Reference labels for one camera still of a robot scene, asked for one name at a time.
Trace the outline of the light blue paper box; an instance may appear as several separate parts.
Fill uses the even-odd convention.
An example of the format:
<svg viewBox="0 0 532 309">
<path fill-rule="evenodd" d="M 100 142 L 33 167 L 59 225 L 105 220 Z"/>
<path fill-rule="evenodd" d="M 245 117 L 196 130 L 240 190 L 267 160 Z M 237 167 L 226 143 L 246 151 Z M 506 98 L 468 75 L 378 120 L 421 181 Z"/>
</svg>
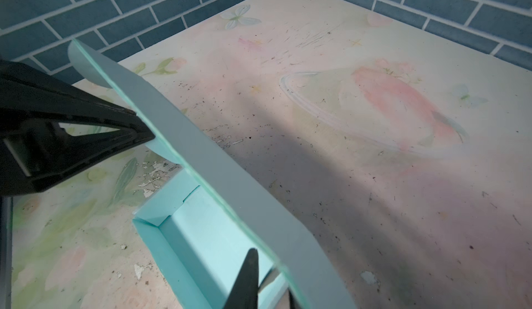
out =
<svg viewBox="0 0 532 309">
<path fill-rule="evenodd" d="M 155 134 L 148 148 L 181 166 L 133 224 L 183 308 L 223 308 L 248 251 L 259 253 L 259 305 L 354 308 L 313 234 L 155 87 L 79 41 L 88 81 L 115 90 Z"/>
</svg>

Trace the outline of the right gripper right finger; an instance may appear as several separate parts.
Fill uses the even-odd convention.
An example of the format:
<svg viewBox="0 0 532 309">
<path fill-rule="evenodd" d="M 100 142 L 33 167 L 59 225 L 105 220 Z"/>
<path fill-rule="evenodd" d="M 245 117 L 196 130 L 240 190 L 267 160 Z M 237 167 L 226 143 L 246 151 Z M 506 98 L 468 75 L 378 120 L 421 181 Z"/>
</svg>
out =
<svg viewBox="0 0 532 309">
<path fill-rule="evenodd" d="M 257 309 L 259 305 L 259 253 L 248 251 L 224 309 Z"/>
</svg>

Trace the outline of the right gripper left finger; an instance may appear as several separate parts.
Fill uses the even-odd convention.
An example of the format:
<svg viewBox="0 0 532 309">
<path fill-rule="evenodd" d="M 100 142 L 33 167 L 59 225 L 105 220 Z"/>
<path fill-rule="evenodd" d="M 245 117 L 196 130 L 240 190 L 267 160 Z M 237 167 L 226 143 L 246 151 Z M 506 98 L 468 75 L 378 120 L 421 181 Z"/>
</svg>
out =
<svg viewBox="0 0 532 309">
<path fill-rule="evenodd" d="M 155 134 L 136 113 L 1 62 L 1 195 L 46 191 Z"/>
</svg>

